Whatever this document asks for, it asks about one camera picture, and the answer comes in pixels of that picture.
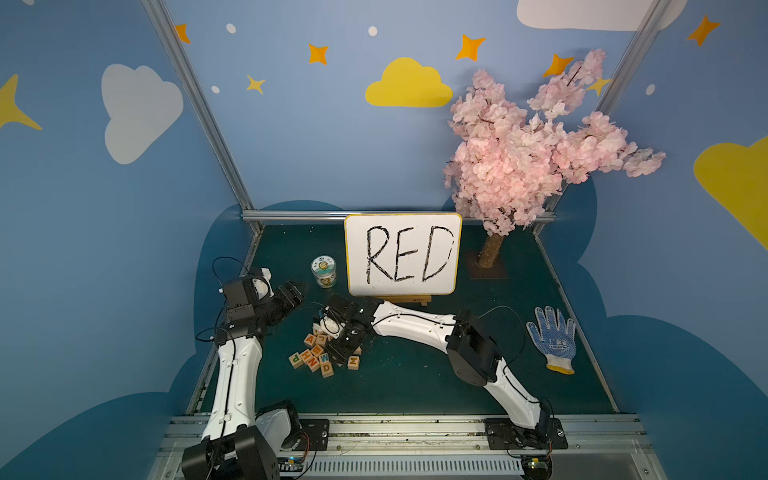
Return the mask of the wooden block letter D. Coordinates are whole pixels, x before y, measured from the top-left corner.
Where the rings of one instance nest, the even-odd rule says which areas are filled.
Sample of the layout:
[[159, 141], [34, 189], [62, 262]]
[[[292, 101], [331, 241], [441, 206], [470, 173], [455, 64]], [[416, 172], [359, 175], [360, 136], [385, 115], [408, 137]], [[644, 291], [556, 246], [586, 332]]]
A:
[[330, 362], [322, 362], [320, 368], [323, 378], [329, 378], [334, 375], [333, 365]]

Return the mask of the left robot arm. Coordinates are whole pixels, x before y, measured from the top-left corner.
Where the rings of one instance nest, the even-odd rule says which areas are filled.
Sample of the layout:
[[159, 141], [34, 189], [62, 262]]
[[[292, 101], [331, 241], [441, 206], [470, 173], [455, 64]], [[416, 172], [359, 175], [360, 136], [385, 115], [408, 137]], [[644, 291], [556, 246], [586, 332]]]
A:
[[220, 287], [225, 319], [214, 328], [219, 375], [210, 418], [198, 444], [184, 450], [186, 479], [278, 479], [277, 454], [301, 436], [292, 402], [262, 413], [255, 406], [263, 343], [304, 302], [307, 286], [288, 281], [271, 285], [266, 273], [241, 277]]

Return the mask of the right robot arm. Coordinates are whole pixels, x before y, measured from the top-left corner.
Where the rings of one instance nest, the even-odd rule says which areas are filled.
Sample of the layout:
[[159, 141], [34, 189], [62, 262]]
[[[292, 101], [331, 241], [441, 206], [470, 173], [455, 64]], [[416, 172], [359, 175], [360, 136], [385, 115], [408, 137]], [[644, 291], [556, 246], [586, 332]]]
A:
[[343, 364], [369, 337], [396, 337], [445, 354], [455, 375], [486, 390], [508, 419], [490, 420], [488, 433], [503, 448], [565, 448], [567, 441], [553, 409], [531, 395], [512, 374], [496, 342], [467, 311], [431, 314], [389, 301], [365, 298], [356, 303], [334, 294], [313, 318], [313, 326], [330, 336], [330, 359]]

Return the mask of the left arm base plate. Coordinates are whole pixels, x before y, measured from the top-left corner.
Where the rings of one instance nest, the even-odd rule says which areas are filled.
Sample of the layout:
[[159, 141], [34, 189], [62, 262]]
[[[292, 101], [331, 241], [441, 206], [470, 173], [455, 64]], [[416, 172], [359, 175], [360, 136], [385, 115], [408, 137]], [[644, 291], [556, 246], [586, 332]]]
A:
[[328, 419], [301, 418], [299, 422], [301, 428], [295, 435], [286, 440], [286, 450], [296, 452], [305, 450], [326, 451], [330, 437], [330, 421]]

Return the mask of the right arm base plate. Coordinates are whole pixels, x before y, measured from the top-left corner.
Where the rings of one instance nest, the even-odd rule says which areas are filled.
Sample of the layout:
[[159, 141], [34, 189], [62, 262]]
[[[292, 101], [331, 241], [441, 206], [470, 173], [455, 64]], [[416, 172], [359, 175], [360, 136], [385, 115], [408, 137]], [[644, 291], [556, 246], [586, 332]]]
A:
[[491, 450], [566, 450], [569, 445], [562, 423], [548, 417], [534, 429], [515, 425], [507, 418], [487, 418], [483, 421]]

